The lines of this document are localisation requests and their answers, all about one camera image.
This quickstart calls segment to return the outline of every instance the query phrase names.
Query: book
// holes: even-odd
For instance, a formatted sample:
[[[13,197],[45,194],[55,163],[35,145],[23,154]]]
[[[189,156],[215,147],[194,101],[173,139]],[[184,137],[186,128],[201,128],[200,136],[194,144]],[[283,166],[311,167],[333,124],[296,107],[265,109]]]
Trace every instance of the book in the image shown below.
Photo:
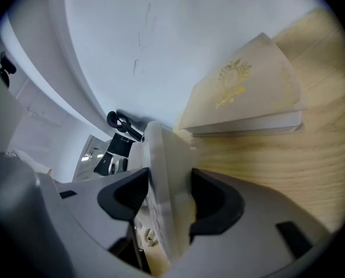
[[[261,33],[192,89],[180,129],[195,136],[290,133],[306,102],[296,73]]]

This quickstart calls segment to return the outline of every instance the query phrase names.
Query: white wall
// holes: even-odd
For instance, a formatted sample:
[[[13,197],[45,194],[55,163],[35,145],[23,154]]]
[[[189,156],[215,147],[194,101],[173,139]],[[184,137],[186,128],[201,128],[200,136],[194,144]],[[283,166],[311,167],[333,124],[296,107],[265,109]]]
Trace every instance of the white wall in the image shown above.
[[[46,166],[52,167],[51,177],[61,183],[71,182],[78,160],[89,135],[90,126],[72,116],[68,118],[55,138],[50,155],[45,159]]]
[[[75,76],[67,65],[66,59],[61,51],[60,43],[55,34],[55,28],[50,19],[48,0],[17,0],[8,11],[9,22],[12,26],[10,34],[16,36],[23,52],[27,58],[14,54],[15,46],[8,40],[5,42],[8,51],[14,54],[18,64],[24,72],[39,87],[40,82],[48,83],[49,87],[40,87],[50,98],[64,100],[71,108],[76,110],[84,120],[96,126],[100,131],[107,134],[106,140],[114,134],[112,128],[106,123],[106,115],[99,112],[87,95],[83,92]],[[33,69],[27,68],[23,61],[30,61]],[[52,96],[49,89],[58,94],[61,98]]]
[[[45,164],[45,158],[50,155],[56,137],[71,116],[29,79],[19,90],[16,100],[25,114],[9,149],[24,151],[38,163]]]
[[[72,46],[105,112],[172,127],[191,88],[244,43],[270,37],[318,0],[65,0]]]
[[[0,54],[1,52],[5,52],[5,51],[7,51],[7,48],[2,43],[1,37],[0,37]],[[9,92],[13,97],[16,97],[16,94],[19,92],[21,87],[24,85],[24,82],[27,80],[27,76],[19,67],[17,67],[15,74],[9,74],[9,79],[10,79]]]

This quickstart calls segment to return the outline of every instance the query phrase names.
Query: wooden table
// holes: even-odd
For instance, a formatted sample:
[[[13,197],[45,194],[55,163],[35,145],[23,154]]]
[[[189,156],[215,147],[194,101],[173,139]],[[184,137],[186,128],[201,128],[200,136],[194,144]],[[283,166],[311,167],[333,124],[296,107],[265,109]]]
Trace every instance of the wooden table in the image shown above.
[[[298,134],[194,138],[200,169],[270,186],[330,231],[345,219],[345,39],[325,9],[316,9],[274,41],[296,70],[308,109]]]

